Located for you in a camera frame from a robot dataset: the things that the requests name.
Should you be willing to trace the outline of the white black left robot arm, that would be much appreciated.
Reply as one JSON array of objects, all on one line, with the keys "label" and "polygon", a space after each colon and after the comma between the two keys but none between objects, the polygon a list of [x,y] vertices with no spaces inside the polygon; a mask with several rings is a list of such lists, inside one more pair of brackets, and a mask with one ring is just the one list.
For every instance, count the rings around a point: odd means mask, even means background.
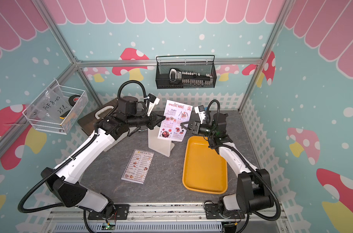
[{"label": "white black left robot arm", "polygon": [[[146,94],[140,81],[126,81],[118,90],[116,105],[98,122],[89,138],[54,169],[42,171],[39,181],[18,204],[20,213],[35,213],[55,207],[78,207],[85,212],[94,213],[99,218],[108,220],[116,213],[113,201],[94,192],[79,183],[89,165],[110,145],[124,137],[130,137],[143,126],[149,130],[160,126],[164,116],[154,114],[153,108],[160,100],[153,94]],[[59,203],[27,209],[27,199],[43,184],[46,184]]]}]

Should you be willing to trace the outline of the restaurant special menu sheet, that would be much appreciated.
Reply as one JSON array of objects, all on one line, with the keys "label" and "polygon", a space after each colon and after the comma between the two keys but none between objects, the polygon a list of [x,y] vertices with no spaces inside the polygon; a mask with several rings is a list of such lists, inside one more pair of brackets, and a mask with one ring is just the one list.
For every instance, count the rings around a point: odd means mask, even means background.
[{"label": "restaurant special menu sheet", "polygon": [[164,111],[165,119],[161,123],[158,139],[181,142],[187,132],[181,127],[181,123],[190,120],[192,109],[191,105],[168,100]]}]

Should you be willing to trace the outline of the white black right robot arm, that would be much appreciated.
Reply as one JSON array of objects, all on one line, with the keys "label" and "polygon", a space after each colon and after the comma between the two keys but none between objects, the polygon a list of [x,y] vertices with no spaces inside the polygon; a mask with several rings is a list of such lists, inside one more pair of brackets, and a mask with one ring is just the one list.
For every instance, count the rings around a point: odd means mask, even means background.
[{"label": "white black right robot arm", "polygon": [[280,218],[281,207],[278,198],[272,190],[270,174],[265,169],[252,165],[229,137],[227,115],[220,112],[218,100],[209,104],[217,104],[217,112],[213,116],[210,108],[202,105],[195,107],[199,121],[181,123],[181,127],[190,130],[193,135],[202,136],[208,142],[208,147],[220,155],[237,175],[236,192],[220,198],[218,209],[220,215],[228,217],[232,212],[239,214],[255,214],[267,221]]}]

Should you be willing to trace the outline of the clear acrylic menu holder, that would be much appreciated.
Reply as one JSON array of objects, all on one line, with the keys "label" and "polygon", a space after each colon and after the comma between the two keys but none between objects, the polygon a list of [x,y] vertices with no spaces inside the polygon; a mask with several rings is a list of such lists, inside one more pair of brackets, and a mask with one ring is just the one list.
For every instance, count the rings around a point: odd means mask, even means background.
[{"label": "clear acrylic menu holder", "polygon": [[175,145],[172,141],[159,139],[159,130],[160,127],[158,126],[155,126],[153,130],[148,129],[148,147],[166,157],[170,157],[171,151]]}]

